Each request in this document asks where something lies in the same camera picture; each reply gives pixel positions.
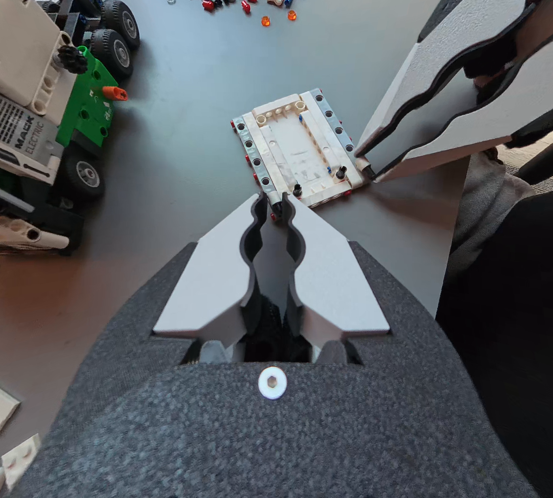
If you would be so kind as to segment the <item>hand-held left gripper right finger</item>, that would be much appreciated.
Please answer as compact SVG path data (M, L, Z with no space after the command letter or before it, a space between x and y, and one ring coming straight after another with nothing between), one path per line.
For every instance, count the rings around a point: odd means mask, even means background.
M285 313L292 335L321 350L330 341L389 333L348 239L293 195L283 194L282 214L294 261Z

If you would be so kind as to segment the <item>white grey lego panel assembly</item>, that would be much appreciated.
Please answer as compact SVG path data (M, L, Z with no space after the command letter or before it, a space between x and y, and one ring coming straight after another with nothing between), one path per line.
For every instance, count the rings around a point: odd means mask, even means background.
M352 139L320 88L257 106L233 118L231 127L274 221L282 218L283 194L315 208L370 182L370 163L355 156Z

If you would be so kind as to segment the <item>person's black top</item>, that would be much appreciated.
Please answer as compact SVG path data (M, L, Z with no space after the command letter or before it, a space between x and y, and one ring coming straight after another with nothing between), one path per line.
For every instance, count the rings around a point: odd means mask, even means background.
M552 192L514 206L442 292L437 321L510 456L552 497Z

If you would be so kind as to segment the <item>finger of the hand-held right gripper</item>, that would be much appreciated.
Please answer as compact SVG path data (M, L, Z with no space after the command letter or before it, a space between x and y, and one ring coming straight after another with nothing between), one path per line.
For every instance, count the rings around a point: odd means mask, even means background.
M489 100L451 118L432 141L412 147L374 183L414 176L539 132L552 112L552 39L517 63Z
M368 153L410 111L428 103L462 61L521 18L527 0L442 0L392 80L355 149Z

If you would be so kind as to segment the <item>person's grey trouser leg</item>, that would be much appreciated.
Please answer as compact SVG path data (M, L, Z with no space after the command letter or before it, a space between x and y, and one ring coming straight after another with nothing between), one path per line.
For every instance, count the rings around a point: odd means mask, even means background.
M497 149L472 155L453 234L453 263L461 270L473 263L513 207L533 195L531 185L507 171Z

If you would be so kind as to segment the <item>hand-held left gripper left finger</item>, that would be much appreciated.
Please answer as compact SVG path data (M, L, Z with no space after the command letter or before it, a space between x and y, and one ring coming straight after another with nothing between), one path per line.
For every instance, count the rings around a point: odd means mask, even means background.
M218 340L253 335L262 297L253 259L262 248L267 196L254 194L199 241L159 316L158 336Z

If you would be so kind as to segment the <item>white green lego truck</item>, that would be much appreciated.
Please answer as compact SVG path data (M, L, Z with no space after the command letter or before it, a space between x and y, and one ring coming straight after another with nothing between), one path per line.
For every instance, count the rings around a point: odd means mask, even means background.
M1 0L1 253L80 246L140 43L120 0Z

